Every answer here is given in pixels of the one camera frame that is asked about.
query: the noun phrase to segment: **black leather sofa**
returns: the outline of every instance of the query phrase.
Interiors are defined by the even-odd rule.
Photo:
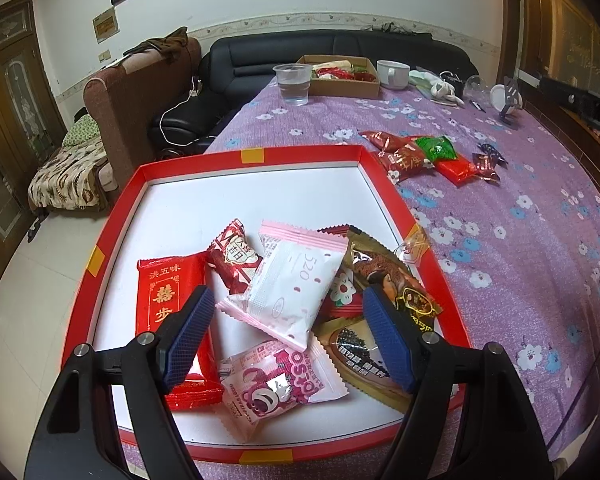
[[[304,54],[368,57],[407,63],[434,73],[451,70],[461,79],[477,74],[461,48],[434,40],[430,34],[395,34],[371,30],[297,30],[217,40],[202,58],[203,91],[149,128],[154,147],[168,155],[203,153],[237,111],[271,81],[273,67],[296,62]],[[186,99],[181,96],[175,104]]]

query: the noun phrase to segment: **blue gripper pad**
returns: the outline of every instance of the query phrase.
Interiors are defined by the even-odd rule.
[[[400,336],[387,309],[394,309],[396,315],[401,314],[395,310],[387,297],[384,297],[384,300],[386,303],[383,304],[375,290],[366,288],[362,295],[362,310],[389,375],[405,392],[413,393],[416,379],[411,370],[411,351]]]
[[[184,382],[193,364],[200,341],[202,341],[214,315],[214,295],[208,288],[204,287],[204,289],[200,295],[197,295],[195,290],[178,313],[184,313],[183,311],[187,310],[190,301],[196,302],[187,319],[182,323],[180,331],[173,337],[170,348],[166,351],[162,382],[168,391]]]

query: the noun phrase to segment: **pink snack package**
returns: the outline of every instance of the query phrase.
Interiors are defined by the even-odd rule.
[[[264,418],[298,404],[335,400],[349,393],[313,334],[304,352],[267,341],[222,361],[219,375],[224,406],[217,404],[216,413],[241,441],[249,440]]]
[[[264,259],[247,290],[216,308],[303,352],[349,241],[269,221],[262,222],[259,235]]]

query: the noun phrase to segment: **brown armchair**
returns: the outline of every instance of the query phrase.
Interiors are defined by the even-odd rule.
[[[84,104],[100,135],[120,189],[141,164],[154,160],[147,137],[152,117],[191,88],[200,64],[200,44],[187,47],[169,62],[156,50],[133,54],[99,70],[84,88]]]

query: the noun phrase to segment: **clear plastic cup of water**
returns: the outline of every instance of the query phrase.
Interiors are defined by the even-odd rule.
[[[309,102],[312,68],[311,65],[301,63],[286,63],[273,67],[280,95],[286,104],[301,106]]]

